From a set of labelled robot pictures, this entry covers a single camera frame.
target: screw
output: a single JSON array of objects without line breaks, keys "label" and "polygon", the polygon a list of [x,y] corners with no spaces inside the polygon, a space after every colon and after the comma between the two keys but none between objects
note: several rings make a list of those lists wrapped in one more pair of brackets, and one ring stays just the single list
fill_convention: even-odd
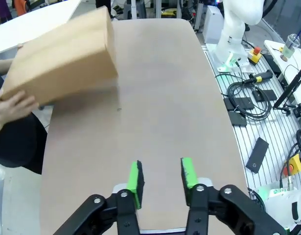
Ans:
[{"label": "screw", "polygon": [[201,192],[201,191],[204,191],[205,189],[204,189],[203,186],[198,186],[198,187],[196,188],[196,190],[199,191],[199,192]]},{"label": "screw", "polygon": [[95,198],[93,202],[94,202],[94,203],[100,203],[101,200],[100,200],[99,198]]},{"label": "screw", "polygon": [[230,194],[230,193],[232,193],[232,189],[226,188],[226,189],[224,190],[224,193],[225,193],[225,194]]}]

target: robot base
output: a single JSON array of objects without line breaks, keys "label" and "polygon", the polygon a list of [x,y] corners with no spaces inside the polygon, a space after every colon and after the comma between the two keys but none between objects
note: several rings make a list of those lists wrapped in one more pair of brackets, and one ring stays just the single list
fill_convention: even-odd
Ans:
[{"label": "robot base", "polygon": [[241,60],[241,62],[239,62],[240,69],[235,63],[228,63],[225,65],[218,59],[218,57],[215,54],[217,44],[206,44],[206,46],[211,55],[210,59],[216,66],[218,72],[240,72],[241,69],[242,73],[254,73],[254,69],[252,68],[252,65],[249,63],[248,60],[244,60],[244,62],[242,62],[243,60]]}]

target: black tube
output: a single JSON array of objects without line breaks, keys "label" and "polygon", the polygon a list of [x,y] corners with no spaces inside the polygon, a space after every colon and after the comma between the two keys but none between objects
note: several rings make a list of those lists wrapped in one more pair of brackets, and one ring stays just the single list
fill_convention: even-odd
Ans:
[{"label": "black tube", "polygon": [[301,70],[294,77],[293,81],[286,87],[283,94],[279,97],[279,99],[275,102],[273,108],[278,108],[281,103],[289,96],[292,90],[297,86],[299,80],[301,79]]},{"label": "black tube", "polygon": [[272,2],[270,3],[270,5],[268,6],[268,8],[263,11],[263,14],[262,14],[263,18],[272,10],[272,8],[275,6],[275,4],[277,2],[278,2],[278,0],[272,0]]}]

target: gray floor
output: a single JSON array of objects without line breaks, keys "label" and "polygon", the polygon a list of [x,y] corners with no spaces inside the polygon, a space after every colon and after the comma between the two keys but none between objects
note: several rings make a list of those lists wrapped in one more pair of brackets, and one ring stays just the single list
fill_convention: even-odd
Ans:
[{"label": "gray floor", "polygon": [[[94,0],[82,2],[76,9],[74,17],[95,9]],[[147,10],[148,17],[154,17],[154,10]],[[197,34],[201,44],[203,44],[202,34]],[[254,45],[263,47],[264,40],[274,40],[281,42],[281,38],[274,33],[265,22],[251,26],[251,31],[245,33],[244,39]],[[52,113],[51,107],[46,107],[43,111],[37,110],[35,114],[47,127]],[[38,235],[39,229],[39,191],[41,176],[31,173],[24,168],[9,169],[4,168],[4,192],[2,220],[4,235]]]}]

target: brown box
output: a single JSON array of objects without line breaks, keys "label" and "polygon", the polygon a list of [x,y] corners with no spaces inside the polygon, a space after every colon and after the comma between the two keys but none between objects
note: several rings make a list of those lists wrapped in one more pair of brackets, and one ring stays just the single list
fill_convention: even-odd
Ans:
[{"label": "brown box", "polygon": [[99,8],[19,49],[2,86],[2,99],[24,90],[39,104],[117,78],[114,31],[108,9]]}]

